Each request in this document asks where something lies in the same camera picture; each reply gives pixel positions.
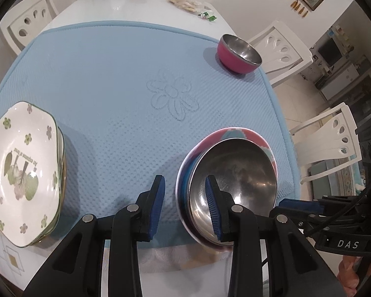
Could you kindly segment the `person right hand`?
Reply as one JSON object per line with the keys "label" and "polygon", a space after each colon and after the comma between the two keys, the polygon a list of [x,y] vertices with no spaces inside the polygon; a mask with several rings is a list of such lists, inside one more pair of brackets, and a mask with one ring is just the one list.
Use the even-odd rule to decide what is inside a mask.
{"label": "person right hand", "polygon": [[354,266],[359,263],[360,259],[365,258],[343,255],[342,261],[338,266],[337,279],[343,286],[346,295],[350,297],[355,296],[360,282],[359,276],[354,270]]}

